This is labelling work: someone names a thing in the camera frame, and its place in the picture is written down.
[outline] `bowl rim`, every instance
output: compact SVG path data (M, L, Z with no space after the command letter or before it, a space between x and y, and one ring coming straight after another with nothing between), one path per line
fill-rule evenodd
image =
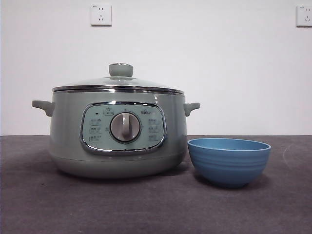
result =
M199 146L199 145L195 145L192 144L192 141L194 140L203 140L203 139L221 139L221 140L239 140L239 141L249 141L249 142L255 142L255 143L260 143L263 145L266 145L267 148L264 149L254 149L254 150L232 150L232 149L218 149L218 148L210 148L210 147L203 147L203 146ZM194 147L198 147L198 148L202 148L202 149L207 149L207 150L218 150L218 151L237 151L237 152L255 152L255 151L264 151L264 150L270 150L272 147L271 145L261 142L261 141L255 141L255 140L245 140L245 139L235 139L235 138L220 138L220 137L207 137L207 138L194 138L191 140L187 141L188 145L194 146Z

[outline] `control knob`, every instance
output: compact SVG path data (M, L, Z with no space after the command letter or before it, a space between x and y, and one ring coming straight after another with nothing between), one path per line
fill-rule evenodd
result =
M116 115L111 122L111 133L120 141L130 141L140 132L140 122L131 113L124 112Z

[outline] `wall socket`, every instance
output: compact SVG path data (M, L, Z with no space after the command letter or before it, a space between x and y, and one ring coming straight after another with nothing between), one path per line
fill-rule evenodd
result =
M297 6L297 27L312 27L312 6Z
M112 5L106 3L92 4L90 7L91 26L112 25Z

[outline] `tabletop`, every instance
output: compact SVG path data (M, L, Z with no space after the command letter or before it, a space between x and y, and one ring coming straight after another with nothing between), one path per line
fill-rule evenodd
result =
M80 178L56 169L49 136L1 136L1 233L311 234L312 136L226 137L272 146L262 175L240 189L210 184L188 154L157 175Z

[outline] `blue bowl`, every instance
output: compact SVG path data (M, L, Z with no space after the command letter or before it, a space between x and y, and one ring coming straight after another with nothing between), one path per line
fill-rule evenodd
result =
M264 170L271 146L262 142L229 138L189 140L192 164L212 184L239 188Z

